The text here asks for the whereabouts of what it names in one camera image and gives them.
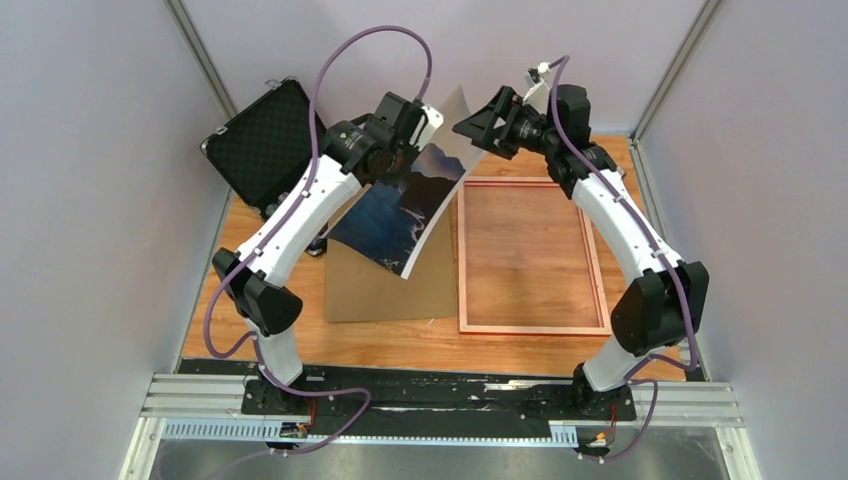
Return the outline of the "seascape photo print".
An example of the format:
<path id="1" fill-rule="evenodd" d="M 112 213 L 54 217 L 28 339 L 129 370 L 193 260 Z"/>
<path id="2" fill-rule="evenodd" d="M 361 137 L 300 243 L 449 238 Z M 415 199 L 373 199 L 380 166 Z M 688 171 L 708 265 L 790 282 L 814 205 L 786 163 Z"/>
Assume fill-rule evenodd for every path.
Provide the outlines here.
<path id="1" fill-rule="evenodd" d="M 454 133 L 471 115 L 457 86 L 438 111 L 445 121 L 395 184 L 378 182 L 337 221 L 329 238 L 406 280 L 428 237 L 484 152 Z"/>

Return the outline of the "brown backing board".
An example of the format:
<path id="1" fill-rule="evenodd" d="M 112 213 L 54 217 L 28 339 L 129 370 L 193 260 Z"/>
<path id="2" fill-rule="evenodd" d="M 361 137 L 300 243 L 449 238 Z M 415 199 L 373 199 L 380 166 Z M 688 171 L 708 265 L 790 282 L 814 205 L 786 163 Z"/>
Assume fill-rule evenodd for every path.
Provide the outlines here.
<path id="1" fill-rule="evenodd" d="M 323 318 L 330 324 L 431 320 L 458 314 L 450 205 L 431 222 L 404 279 L 335 240 L 325 255 Z"/>

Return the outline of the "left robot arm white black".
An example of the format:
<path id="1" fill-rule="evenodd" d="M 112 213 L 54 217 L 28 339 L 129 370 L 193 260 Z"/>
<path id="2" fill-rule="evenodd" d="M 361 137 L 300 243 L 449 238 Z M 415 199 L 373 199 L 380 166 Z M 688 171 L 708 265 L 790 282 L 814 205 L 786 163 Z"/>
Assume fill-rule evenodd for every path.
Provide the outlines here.
<path id="1" fill-rule="evenodd" d="M 220 283 L 204 313 L 207 350 L 227 359 L 231 350 L 218 351 L 211 339 L 211 316 L 227 296 L 245 319 L 247 331 L 240 344 L 254 347 L 260 375 L 270 385 L 268 400 L 283 413 L 298 411 L 306 398 L 338 397 L 370 392 L 362 387 L 308 391 L 298 378 L 303 363 L 297 353 L 294 323 L 303 302 L 286 283 L 308 244 L 331 217 L 367 185 L 395 180 L 444 124 L 437 108 L 420 98 L 406 100 L 393 92 L 384 95 L 363 123 L 340 121 L 324 138 L 318 136 L 315 107 L 307 110 L 311 158 L 294 190 L 270 219 L 236 251 L 221 249 L 212 265 Z"/>

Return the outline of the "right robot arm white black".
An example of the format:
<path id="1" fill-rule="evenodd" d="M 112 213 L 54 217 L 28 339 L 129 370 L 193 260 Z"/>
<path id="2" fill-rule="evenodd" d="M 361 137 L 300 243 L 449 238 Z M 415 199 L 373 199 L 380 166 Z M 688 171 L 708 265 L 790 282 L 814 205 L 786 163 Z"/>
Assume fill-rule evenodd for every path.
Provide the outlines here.
<path id="1" fill-rule="evenodd" d="M 586 214 L 611 250 L 628 286 L 610 315 L 612 335 L 579 364 L 569 404 L 582 417 L 606 413 L 653 360 L 684 371 L 698 368 L 696 334 L 709 284 L 700 261 L 688 262 L 652 227 L 635 204 L 610 154 L 591 139 L 585 88 L 553 88 L 540 111 L 503 86 L 454 133 L 510 160 L 525 149 L 544 157 L 547 172 Z"/>

